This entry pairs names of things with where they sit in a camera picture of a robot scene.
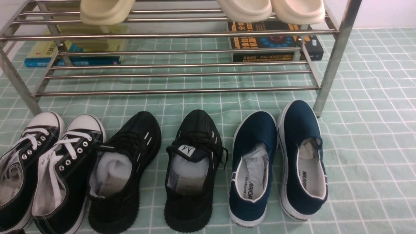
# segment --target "white toe cap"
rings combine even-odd
[[[27,127],[34,127],[34,126],[59,126],[59,118],[60,116],[53,112],[42,112],[36,115],[32,121],[27,125]]]
[[[74,129],[89,129],[93,131],[101,132],[103,129],[100,128],[98,120],[91,115],[80,115],[76,117],[68,126],[67,131]]]

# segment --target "book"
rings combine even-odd
[[[127,33],[128,26],[120,25],[119,28],[114,29],[117,33]],[[127,45],[126,39],[109,39],[107,40],[108,47],[105,51],[123,51]],[[71,41],[65,41],[65,45],[69,52],[89,52],[73,44]],[[38,41],[32,47],[30,53],[25,59],[26,67],[46,67],[48,66],[53,54],[57,50],[56,43],[54,41]],[[121,64],[123,56],[71,56],[70,60],[74,66],[85,65],[116,65]],[[64,66],[63,60],[60,60],[58,66]]]
[[[228,22],[228,31],[265,31],[265,30],[299,30],[299,25],[286,24],[279,20],[267,20],[255,23]],[[255,49],[255,48],[279,48],[294,47],[297,36],[276,36],[276,37],[232,37],[230,48]],[[316,36],[306,36],[304,44],[312,61],[322,60],[324,50]],[[233,62],[265,62],[265,61],[289,61],[293,59],[294,52],[248,52],[232,53]]]

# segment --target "sneaker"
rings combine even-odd
[[[109,141],[89,181],[89,224],[103,234],[126,231],[139,211],[141,175],[159,152],[161,132],[149,112],[133,116]]]
[[[284,163],[280,200],[287,215],[305,221],[328,197],[318,121],[307,103],[296,100],[285,107],[277,122]]]
[[[39,158],[32,216],[43,234],[74,234],[87,207],[87,181],[98,157],[95,144],[106,138],[91,115],[76,117],[63,139]]]
[[[233,139],[233,174],[229,213],[243,227],[259,225],[266,216],[276,151],[276,121],[267,112],[249,115]]]
[[[166,150],[166,223],[179,232],[198,231],[211,218],[215,173],[222,163],[223,150],[227,152],[225,162],[228,151],[214,121],[202,110],[185,117]]]
[[[30,221],[36,189],[37,162],[64,131],[53,112],[35,116],[20,139],[0,159],[0,234],[24,228]]]

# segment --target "metal shoe rack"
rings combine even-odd
[[[344,53],[352,26],[356,19],[362,0],[348,0],[343,19],[339,27],[333,23],[333,15],[327,9],[325,22],[329,29],[327,30],[308,30],[302,26],[299,31],[279,30],[279,31],[261,31],[261,32],[206,32],[206,33],[158,33],[158,34],[122,34],[122,35],[64,35],[59,34],[57,25],[61,24],[81,24],[80,20],[57,20],[56,16],[74,16],[79,12],[54,12],[48,11],[45,4],[47,3],[68,3],[79,2],[79,0],[27,0],[25,4],[16,12],[9,23],[0,31],[0,66],[8,79],[24,100],[30,111],[36,115],[42,110],[38,105],[40,97],[58,97],[58,96],[91,96],[91,95],[150,95],[150,94],[178,94],[178,93],[208,93],[208,92],[276,92],[276,91],[298,91],[298,90],[316,90],[317,99],[314,105],[314,111],[318,117],[327,100],[329,91],[338,70],[339,63]],[[228,21],[225,16],[212,17],[207,14],[221,14],[221,9],[194,9],[194,10],[132,10],[129,18],[125,23],[145,23],[145,22],[208,22],[208,21]],[[143,17],[146,15],[166,15],[175,14],[177,17]],[[187,17],[189,14],[202,15],[201,17]],[[31,19],[33,17],[43,17],[43,19]],[[16,35],[16,31],[22,25],[47,25],[51,35]],[[335,38],[334,48],[322,79],[318,77],[314,64],[309,58],[302,41],[303,36],[307,35],[333,35]],[[272,49],[241,49],[241,50],[184,50],[184,51],[123,51],[123,52],[68,52],[64,47],[65,40],[80,39],[105,39],[105,38],[205,38],[205,37],[260,37],[260,36],[298,36],[296,47],[272,48]],[[46,68],[45,75],[41,77],[39,84],[31,92],[26,84],[22,81],[16,68],[7,57],[5,46],[11,43],[15,45],[16,41],[55,41],[59,46],[58,51],[53,55],[51,62]],[[69,56],[103,56],[103,55],[177,55],[177,54],[217,54],[217,53],[247,53],[247,52],[270,52],[270,51],[295,53],[293,61],[281,62],[253,62],[247,63],[203,63],[203,64],[166,64],[166,65],[105,65],[105,66],[72,66]],[[305,54],[306,60],[300,60],[300,52]],[[65,66],[56,66],[60,59],[65,61]],[[217,73],[157,73],[157,74],[97,74],[97,75],[54,75],[58,70],[90,70],[90,69],[143,69],[143,68],[186,68],[186,67],[234,67],[234,66],[267,66],[267,65],[304,65],[306,69],[295,70],[277,70],[277,71],[249,71],[249,72],[217,72]],[[287,87],[236,87],[236,88],[211,88],[211,89],[177,89],[177,90],[100,90],[100,91],[70,91],[70,92],[45,92],[46,86],[50,80],[78,80],[78,79],[108,79],[108,78],[143,78],[150,77],[209,77],[209,76],[240,76],[240,75],[288,75],[288,74],[309,74],[314,85],[310,86],[287,86]]]

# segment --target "blue canvas shoe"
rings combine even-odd
[[[229,213],[243,227],[259,225],[266,216],[276,151],[276,121],[267,112],[249,115],[233,140],[233,175]]]
[[[285,107],[277,123],[284,164],[282,208],[294,219],[308,220],[328,197],[318,121],[307,103],[296,100]]]

